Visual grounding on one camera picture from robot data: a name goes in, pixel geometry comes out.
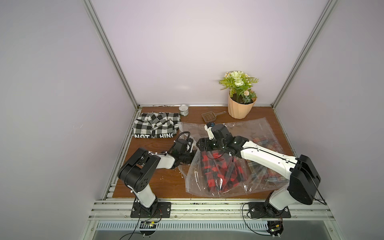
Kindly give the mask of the clear plastic vacuum bag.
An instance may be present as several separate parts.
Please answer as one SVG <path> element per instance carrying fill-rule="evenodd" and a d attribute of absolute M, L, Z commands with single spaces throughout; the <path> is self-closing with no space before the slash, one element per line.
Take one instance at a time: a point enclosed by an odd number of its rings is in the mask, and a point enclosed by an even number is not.
<path fill-rule="evenodd" d="M 227 123 L 226 126 L 233 136 L 242 136 L 249 140 L 252 140 L 252 138 L 256 137 L 265 136 L 267 138 L 278 141 L 266 118 L 245 122 Z M 247 174 L 247 180 L 225 194 L 213 195 L 209 193 L 205 183 L 201 169 L 201 151 L 197 150 L 192 163 L 189 166 L 183 166 L 179 168 L 185 178 L 186 192 L 188 194 L 203 198 L 234 198 L 240 196 L 252 197 L 256 193 L 268 193 L 270 191 L 278 190 L 289 182 L 284 181 L 282 183 L 272 183 L 266 179 L 262 180 L 262 182 L 258 182 L 257 177 L 253 176 L 252 172 L 254 171 L 254 167 L 250 164 L 250 162 L 239 157 L 236 158 L 241 161 L 242 166 Z"/>

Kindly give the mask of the black white checked shirt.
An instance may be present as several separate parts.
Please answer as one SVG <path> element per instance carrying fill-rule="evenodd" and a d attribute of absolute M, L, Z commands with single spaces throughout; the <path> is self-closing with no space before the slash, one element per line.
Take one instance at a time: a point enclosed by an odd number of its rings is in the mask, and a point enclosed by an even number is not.
<path fill-rule="evenodd" d="M 138 139 L 173 138 L 179 131 L 179 113 L 141 113 L 134 121 L 133 137 Z"/>

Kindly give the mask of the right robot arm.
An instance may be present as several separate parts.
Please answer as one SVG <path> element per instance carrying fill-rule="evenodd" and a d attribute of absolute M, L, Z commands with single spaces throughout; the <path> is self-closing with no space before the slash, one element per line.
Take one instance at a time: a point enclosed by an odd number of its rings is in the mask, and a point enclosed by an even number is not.
<path fill-rule="evenodd" d="M 267 167 L 289 180 L 284 187 L 269 195 L 264 202 L 264 212 L 278 215 L 295 202 L 313 204 L 321 178 L 309 157 L 283 155 L 242 136 L 234 137 L 223 124 L 208 124 L 205 130 L 208 137 L 197 142 L 200 151 L 222 151 Z"/>

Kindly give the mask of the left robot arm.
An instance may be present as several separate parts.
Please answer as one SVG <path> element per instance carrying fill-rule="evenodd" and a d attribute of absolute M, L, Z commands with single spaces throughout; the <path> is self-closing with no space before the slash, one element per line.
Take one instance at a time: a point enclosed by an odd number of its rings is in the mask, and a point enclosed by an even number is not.
<path fill-rule="evenodd" d="M 164 153 L 138 148 L 120 168 L 118 178 L 134 193 L 142 210 L 153 215 L 158 209 L 158 198 L 150 187 L 155 171 L 191 164 L 196 154 L 193 144 L 192 138 L 177 139 L 170 150 Z"/>

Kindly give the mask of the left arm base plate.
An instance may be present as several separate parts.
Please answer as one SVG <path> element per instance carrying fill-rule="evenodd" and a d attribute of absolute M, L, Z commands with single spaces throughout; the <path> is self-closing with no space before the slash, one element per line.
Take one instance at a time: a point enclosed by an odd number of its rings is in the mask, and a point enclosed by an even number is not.
<path fill-rule="evenodd" d="M 135 218 L 170 218 L 171 202 L 159 202 L 150 208 L 145 208 L 139 202 L 134 202 L 130 217 Z"/>

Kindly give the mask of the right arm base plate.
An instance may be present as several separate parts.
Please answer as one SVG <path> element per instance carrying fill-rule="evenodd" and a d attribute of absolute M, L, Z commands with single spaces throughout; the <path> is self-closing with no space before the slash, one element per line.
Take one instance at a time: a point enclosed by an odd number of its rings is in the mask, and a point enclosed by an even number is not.
<path fill-rule="evenodd" d="M 249 210 L 252 219 L 259 218 L 291 218 L 291 213 L 288 207 L 285 207 L 283 210 L 277 210 L 272 207 L 270 204 L 261 203 L 261 202 L 250 202 Z"/>

